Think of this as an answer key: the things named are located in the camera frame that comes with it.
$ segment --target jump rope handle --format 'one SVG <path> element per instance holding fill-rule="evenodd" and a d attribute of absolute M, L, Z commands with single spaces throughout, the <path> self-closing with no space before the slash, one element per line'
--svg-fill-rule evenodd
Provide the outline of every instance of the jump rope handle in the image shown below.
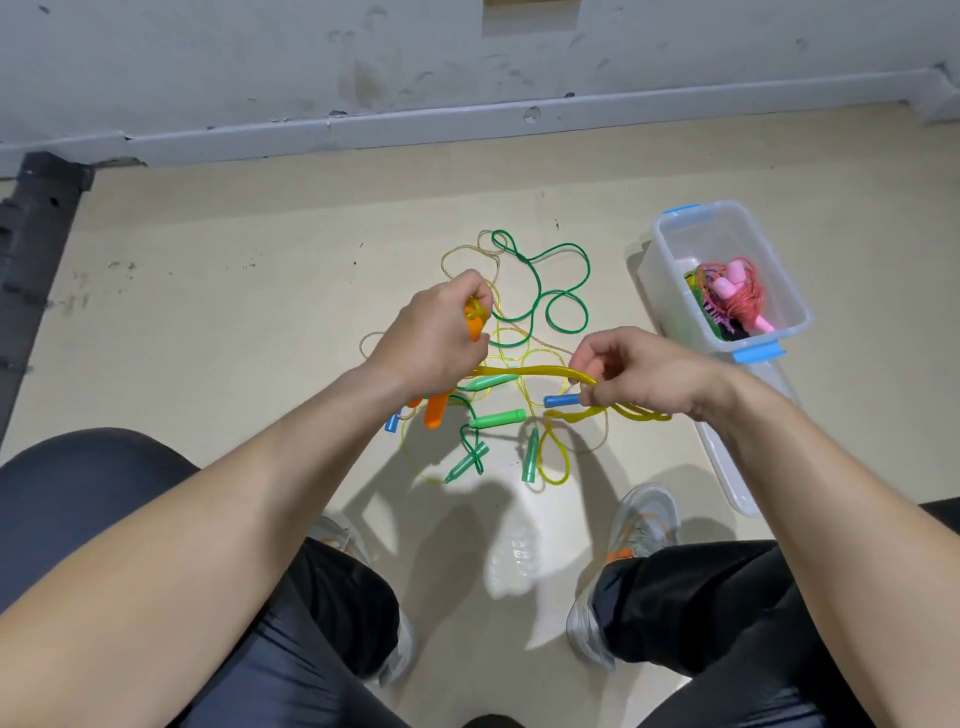
<path fill-rule="evenodd" d="M 467 319 L 467 328 L 470 331 L 471 341 L 480 341 L 480 332 L 484 325 L 490 319 L 490 312 L 472 296 L 467 299 L 464 306 L 464 317 Z M 444 412 L 446 411 L 446 402 L 457 389 L 454 387 L 449 392 L 441 395 L 432 395 L 426 401 L 426 412 L 423 413 L 423 423 L 427 429 L 437 429 L 444 421 Z"/>

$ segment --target forearm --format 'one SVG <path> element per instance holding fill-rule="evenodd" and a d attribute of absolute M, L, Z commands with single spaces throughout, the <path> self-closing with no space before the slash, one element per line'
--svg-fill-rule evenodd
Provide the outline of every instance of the forearm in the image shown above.
<path fill-rule="evenodd" d="M 0 617 L 0 724 L 172 719 L 227 657 L 359 452 L 403 402 L 380 374 L 348 372 L 23 595 Z"/>
<path fill-rule="evenodd" d="M 864 707 L 880 724 L 954 724 L 960 537 L 752 377 L 726 378 L 707 414 Z"/>

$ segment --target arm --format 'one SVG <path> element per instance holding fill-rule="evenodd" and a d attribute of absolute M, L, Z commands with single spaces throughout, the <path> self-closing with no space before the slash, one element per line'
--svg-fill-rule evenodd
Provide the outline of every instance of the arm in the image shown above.
<path fill-rule="evenodd" d="M 417 294 L 370 359 L 107 529 L 0 616 L 0 725 L 166 725 L 250 625 L 374 433 L 487 355 L 475 271 Z"/>
<path fill-rule="evenodd" d="M 717 430 L 824 643 L 877 724 L 956 724 L 960 536 L 732 365 L 618 328 L 585 338 L 570 366 L 603 379 L 584 403 L 632 402 Z"/>

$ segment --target plastic storage box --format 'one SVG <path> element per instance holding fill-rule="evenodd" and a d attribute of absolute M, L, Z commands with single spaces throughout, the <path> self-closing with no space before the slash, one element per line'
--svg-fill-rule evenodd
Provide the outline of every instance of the plastic storage box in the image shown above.
<path fill-rule="evenodd" d="M 653 224 L 653 241 L 640 262 L 637 276 L 650 304 L 650 314 L 662 332 L 691 349 L 726 354 L 743 364 L 769 361 L 783 354 L 778 343 L 809 326 L 812 317 L 793 280 L 750 211 L 740 203 L 722 201 L 667 210 Z M 700 263 L 729 263 L 748 257 L 766 291 L 763 316 L 772 333 L 742 341 L 723 341 L 710 329 L 703 311 L 684 280 Z"/>

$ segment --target wall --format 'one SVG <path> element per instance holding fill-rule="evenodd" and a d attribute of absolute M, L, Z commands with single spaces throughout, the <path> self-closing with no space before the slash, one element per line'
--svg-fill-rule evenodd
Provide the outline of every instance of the wall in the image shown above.
<path fill-rule="evenodd" d="M 960 37 L 955 0 L 379 2 L 9 0 L 0 144 L 898 72 Z"/>

